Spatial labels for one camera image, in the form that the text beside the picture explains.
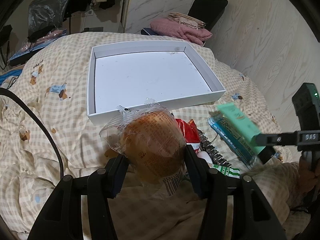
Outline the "person's right hand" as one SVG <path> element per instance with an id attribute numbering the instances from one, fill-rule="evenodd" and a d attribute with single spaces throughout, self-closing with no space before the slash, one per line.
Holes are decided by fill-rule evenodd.
<path id="1" fill-rule="evenodd" d="M 316 161 L 316 165 L 316 168 L 312 169 L 306 158 L 300 157 L 293 207 L 308 205 L 315 192 L 319 191 L 319 160 Z"/>

